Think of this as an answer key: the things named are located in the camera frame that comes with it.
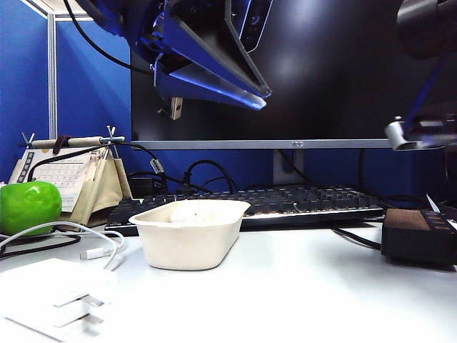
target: desk surface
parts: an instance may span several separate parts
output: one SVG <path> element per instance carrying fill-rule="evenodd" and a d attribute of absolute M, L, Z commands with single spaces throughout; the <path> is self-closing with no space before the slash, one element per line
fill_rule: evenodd
<path fill-rule="evenodd" d="M 380 241 L 378 225 L 351 231 Z M 394 264 L 327 229 L 241 232 L 222 263 L 201 272 L 155 269 L 138 237 L 127 243 L 111 316 L 94 342 L 457 342 L 454 270 Z M 100 244 L 85 238 L 5 259 L 0 272 L 51 257 L 78 261 Z M 7 337 L 54 342 L 1 326 Z"/>

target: calendar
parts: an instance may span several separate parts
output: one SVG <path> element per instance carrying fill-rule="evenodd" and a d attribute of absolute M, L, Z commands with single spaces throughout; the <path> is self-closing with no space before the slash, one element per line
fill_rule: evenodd
<path fill-rule="evenodd" d="M 59 155 L 70 154 L 79 150 L 81 148 L 66 148 L 62 149 Z M 43 164 L 35 168 L 34 178 L 36 180 L 51 182 L 59 189 L 63 212 L 74 210 L 84 182 L 94 180 L 96 165 L 101 158 L 100 150 Z M 16 165 L 9 183 L 26 182 L 29 170 L 33 165 L 54 156 L 51 149 L 26 149 L 22 159 Z"/>

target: cable clip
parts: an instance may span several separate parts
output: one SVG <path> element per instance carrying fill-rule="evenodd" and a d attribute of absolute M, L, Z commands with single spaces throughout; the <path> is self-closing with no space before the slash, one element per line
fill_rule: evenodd
<path fill-rule="evenodd" d="M 160 173 L 164 173 L 165 172 L 165 169 L 162 167 L 162 164 L 160 163 L 160 161 L 158 159 L 152 159 L 149 164 L 152 166 L 152 168 L 154 169 L 154 172 L 156 174 L 160 174 Z"/>

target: metal frame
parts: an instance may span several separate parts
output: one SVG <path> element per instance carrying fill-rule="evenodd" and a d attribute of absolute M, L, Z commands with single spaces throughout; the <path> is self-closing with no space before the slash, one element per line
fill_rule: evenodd
<path fill-rule="evenodd" d="M 71 18 L 66 11 L 54 11 L 46 0 L 21 1 L 47 20 L 49 138 L 56 139 L 58 131 L 56 23 L 71 21 Z M 92 18 L 80 9 L 75 11 L 75 17 L 79 21 L 92 21 Z"/>
<path fill-rule="evenodd" d="M 148 149 L 335 149 L 391 148 L 387 139 L 294 139 L 264 141 L 134 141 Z"/>

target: black screen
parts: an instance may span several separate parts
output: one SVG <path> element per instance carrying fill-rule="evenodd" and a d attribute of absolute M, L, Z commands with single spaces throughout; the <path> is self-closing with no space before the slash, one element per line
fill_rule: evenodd
<path fill-rule="evenodd" d="M 132 137 L 139 141 L 385 139 L 405 116 L 437 59 L 401 46 L 401 0 L 273 1 L 250 53 L 273 94 L 261 111 L 184 99 L 182 117 L 157 114 L 151 78 L 132 72 Z M 148 64 L 131 56 L 134 66 Z M 426 105 L 457 100 L 457 54 L 450 55 Z"/>

